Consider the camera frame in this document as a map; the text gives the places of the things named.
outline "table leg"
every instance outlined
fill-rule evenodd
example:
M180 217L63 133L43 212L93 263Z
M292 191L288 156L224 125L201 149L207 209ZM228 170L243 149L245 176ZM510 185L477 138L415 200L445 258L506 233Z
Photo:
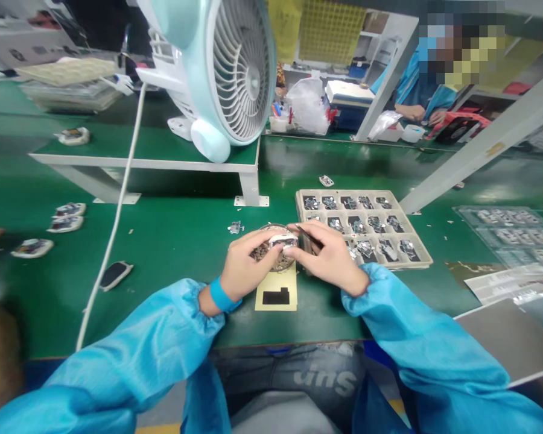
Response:
M257 172L240 172L241 191L243 196L235 197L236 206L269 206L270 198L259 195Z
M72 183L92 194L94 203L117 203L121 185L99 167L50 165ZM137 203L140 193L126 193L123 204Z

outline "plastic bag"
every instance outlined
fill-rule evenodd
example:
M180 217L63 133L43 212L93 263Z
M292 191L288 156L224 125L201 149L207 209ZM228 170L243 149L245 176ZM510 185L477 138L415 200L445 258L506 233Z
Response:
M330 120L321 100L323 95L323 84L319 78L303 78L286 94L285 100L293 109L296 131L326 134Z
M380 134L382 134L392 125L397 123L401 117L402 115L400 113L397 113L393 110L386 110L382 112L380 116L378 116L376 123L370 130L370 134L368 134L368 139L370 141L377 140Z

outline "transparent plastic tray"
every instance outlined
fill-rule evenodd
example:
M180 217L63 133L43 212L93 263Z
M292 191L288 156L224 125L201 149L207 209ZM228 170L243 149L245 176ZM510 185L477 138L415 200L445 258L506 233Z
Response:
M31 98L80 98L94 99L102 92L113 90L108 84L101 80L92 80L85 83L69 84L68 86L58 87L40 81L31 80L22 83L20 88Z
M333 197L336 203L336 209L327 209L322 198ZM366 208L359 198L366 197L372 208ZM306 209L306 198L315 198L318 203L318 209ZM356 203L356 209L350 209L349 199ZM388 190L299 190L296 192L297 214L300 221L317 218L319 221L329 224L333 219L339 219L342 226L343 236L349 248L356 254L357 264L368 262L378 262L390 269L400 268L428 268L433 260L427 249L424 247L420 237L416 234L406 214L400 208L394 195ZM390 224L390 217L394 217L400 226L395 227ZM381 232L375 231L375 228L369 224L369 219L378 218L384 224L380 228ZM357 234L354 232L354 221L360 220L364 225L366 233ZM412 243L416 258L409 255L401 249L401 241L407 240ZM308 239L304 238L304 249L311 251L311 245ZM362 255L358 250L358 243L368 241L372 246L369 256ZM388 241L390 247L394 250L397 260L391 260L381 251L381 241Z
M68 86L108 77L115 73L115 64L97 58L74 59L16 68L18 75L52 86Z
M461 206L454 210L508 267L543 265L543 219L527 207Z

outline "white table frame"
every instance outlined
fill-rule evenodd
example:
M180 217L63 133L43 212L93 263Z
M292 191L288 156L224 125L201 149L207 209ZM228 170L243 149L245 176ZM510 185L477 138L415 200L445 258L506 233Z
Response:
M234 172L239 174L243 196L236 196L236 206L269 206L270 198L259 195L258 160L259 145L261 137L258 138L257 151L254 164L235 163L208 163L208 162L186 162L172 160L146 160L133 159L133 169L163 169L163 170L186 170L202 172ZM125 168L127 157L89 157L69 156L61 154L29 154L32 158L42 164L46 164L63 175L72 183L81 187L95 197L94 203L117 203L121 185L114 180L103 168ZM128 192L125 195L123 204L135 204L140 193Z

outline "power cord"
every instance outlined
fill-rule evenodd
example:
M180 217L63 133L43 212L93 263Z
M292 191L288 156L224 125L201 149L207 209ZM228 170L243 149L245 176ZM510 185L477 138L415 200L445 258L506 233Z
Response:
M115 242L116 230L119 227L119 221L121 220L122 201L125 197L125 193L127 192L127 183L129 182L129 175L131 173L131 164L133 162L133 156L135 155L137 139L139 138L139 129L141 128L141 117L143 114L143 103L145 102L146 91L147 84L143 83L143 86L141 87L141 94L139 95L139 105L137 106L135 130L133 131L133 139L131 140L131 148L129 150L127 166L125 167L125 176L122 180L121 193L119 194L119 202L116 205L115 223L113 224L113 229L110 232L109 243L107 244L107 250L104 253L101 269L98 272L97 280L95 281L95 285L92 287L92 292L90 293L89 302L86 305L86 309L84 310L83 322L80 324L80 332L78 334L77 351L80 351L81 348L83 348L84 335L86 333L86 327L89 325L89 318L91 317L92 306L95 304L95 298L97 297L101 280L103 279L104 272L107 269L110 252L113 250L113 244Z

